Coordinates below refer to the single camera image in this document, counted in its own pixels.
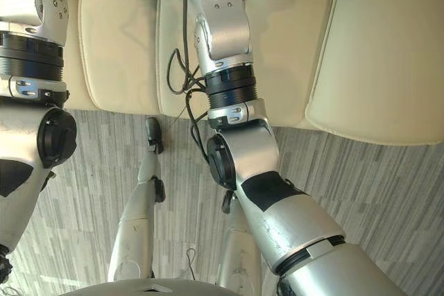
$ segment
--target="leather upholstery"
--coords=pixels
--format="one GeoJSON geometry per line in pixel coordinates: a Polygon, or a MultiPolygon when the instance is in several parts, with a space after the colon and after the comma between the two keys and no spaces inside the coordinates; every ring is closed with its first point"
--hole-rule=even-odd
{"type": "Polygon", "coordinates": [[[337,0],[309,121],[386,145],[444,140],[443,22],[443,0],[337,0]]]}
{"type": "MultiPolygon", "coordinates": [[[[171,52],[182,50],[182,1],[69,1],[67,107],[177,116],[185,97],[168,90],[166,74],[171,52]]],[[[444,141],[441,4],[247,0],[258,92],[272,124],[391,145],[444,141]]],[[[194,17],[189,4],[193,68],[194,17]]],[[[180,87],[177,65],[171,76],[180,87]]],[[[206,96],[191,105],[204,112],[206,96]]]]}

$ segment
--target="robotic arm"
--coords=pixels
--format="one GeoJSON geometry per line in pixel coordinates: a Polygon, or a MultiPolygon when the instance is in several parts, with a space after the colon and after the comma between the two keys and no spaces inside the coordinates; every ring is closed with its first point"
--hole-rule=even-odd
{"type": "Polygon", "coordinates": [[[285,295],[404,293],[306,193],[278,173],[279,151],[257,98],[244,0],[194,0],[195,45],[216,130],[207,142],[213,178],[234,191],[285,295]]]}
{"type": "Polygon", "coordinates": [[[76,149],[62,107],[67,0],[0,0],[0,283],[51,169],[76,149]]]}
{"type": "MultiPolygon", "coordinates": [[[[257,97],[244,0],[193,0],[195,45],[216,134],[207,143],[213,178],[234,191],[260,251],[286,295],[403,295],[306,193],[278,173],[279,151],[257,97]]],[[[66,0],[0,0],[0,283],[52,168],[76,148],[62,107],[66,0]]],[[[75,295],[233,295],[180,280],[121,281],[75,295]]]]}

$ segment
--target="silver robot limb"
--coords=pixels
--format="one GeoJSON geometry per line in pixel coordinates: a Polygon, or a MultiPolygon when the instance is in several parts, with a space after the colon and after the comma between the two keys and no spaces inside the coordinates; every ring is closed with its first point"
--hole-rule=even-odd
{"type": "Polygon", "coordinates": [[[151,267],[154,205],[165,199],[157,158],[163,146],[162,133],[156,119],[146,120],[146,130],[150,146],[140,164],[137,186],[120,219],[108,270],[108,282],[154,277],[151,267]]]}
{"type": "Polygon", "coordinates": [[[51,169],[76,149],[62,107],[67,0],[0,0],[0,283],[51,169]]]}
{"type": "Polygon", "coordinates": [[[285,295],[404,293],[306,193],[278,173],[279,151],[257,98],[243,0],[194,0],[195,45],[216,135],[207,142],[213,178],[234,191],[257,246],[285,295]]]}

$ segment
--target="gray striped carpet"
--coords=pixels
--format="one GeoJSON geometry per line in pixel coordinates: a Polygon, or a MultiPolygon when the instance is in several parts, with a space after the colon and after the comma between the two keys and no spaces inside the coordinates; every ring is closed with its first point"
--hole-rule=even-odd
{"type": "MultiPolygon", "coordinates": [[[[117,223],[147,146],[144,117],[75,111],[78,149],[55,169],[16,252],[8,286],[57,295],[105,281],[117,223]]],[[[155,211],[157,277],[214,282],[223,240],[223,189],[188,135],[159,117],[166,201],[155,211]]],[[[203,135],[211,135],[204,123],[203,135]]],[[[275,129],[281,171],[313,195],[408,295],[444,295],[444,144],[382,147],[323,132],[275,129]]],[[[264,294],[275,279],[264,270],[264,294]]],[[[2,286],[4,295],[17,295],[2,286]]]]}

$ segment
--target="wire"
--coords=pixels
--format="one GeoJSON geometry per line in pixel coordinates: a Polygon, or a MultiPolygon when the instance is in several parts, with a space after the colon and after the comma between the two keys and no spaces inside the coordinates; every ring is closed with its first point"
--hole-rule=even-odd
{"type": "MultiPolygon", "coordinates": [[[[196,78],[196,74],[199,70],[199,66],[197,66],[193,73],[189,70],[189,51],[188,51],[188,33],[187,33],[187,21],[188,21],[188,0],[182,0],[182,43],[183,43],[183,51],[184,51],[184,60],[182,61],[182,57],[180,55],[180,51],[178,48],[173,50],[173,53],[171,54],[169,61],[168,61],[168,67],[166,68],[166,83],[168,85],[169,90],[175,94],[175,95],[181,95],[185,94],[185,109],[188,112],[188,116],[191,120],[191,127],[189,129],[190,135],[194,141],[194,143],[198,146],[200,152],[202,153],[202,156],[204,160],[208,163],[208,155],[205,152],[205,149],[203,147],[202,143],[202,137],[200,135],[200,130],[198,127],[198,122],[202,120],[204,117],[208,115],[207,112],[204,114],[201,114],[197,119],[194,118],[193,111],[191,109],[191,105],[189,104],[193,93],[195,92],[203,92],[205,93],[206,87],[202,83],[204,81],[204,78],[196,78]],[[182,87],[180,89],[174,89],[171,84],[171,66],[173,63],[173,59],[176,57],[180,69],[185,74],[184,82],[182,84],[182,87]]],[[[174,120],[174,122],[171,124],[171,126],[177,121],[177,119],[182,115],[184,110],[181,111],[179,116],[174,120]]]]}
{"type": "Polygon", "coordinates": [[[193,263],[193,261],[194,261],[194,258],[196,258],[196,249],[194,249],[194,248],[189,248],[188,250],[187,250],[187,258],[188,258],[188,267],[189,267],[189,270],[191,270],[191,275],[192,275],[192,277],[193,277],[193,280],[195,281],[196,280],[196,276],[194,275],[194,271],[193,271],[193,268],[192,268],[192,263],[193,263]],[[193,251],[193,258],[191,259],[190,257],[189,257],[189,253],[191,252],[191,251],[193,251]]]}
{"type": "Polygon", "coordinates": [[[194,89],[190,89],[187,92],[187,95],[185,96],[185,107],[187,108],[188,115],[189,115],[189,118],[191,120],[191,127],[190,127],[189,131],[190,131],[191,137],[193,138],[194,142],[199,147],[200,152],[202,153],[202,156],[203,156],[204,160],[208,163],[208,155],[205,152],[205,149],[203,147],[202,137],[200,135],[200,130],[199,130],[199,127],[198,127],[198,122],[200,120],[202,120],[205,116],[207,116],[208,113],[205,112],[205,113],[201,114],[197,119],[194,118],[193,111],[191,110],[191,105],[189,104],[189,102],[190,102],[190,100],[192,98],[193,93],[195,93],[195,92],[205,93],[205,91],[202,90],[202,89],[194,88],[194,89]]]}

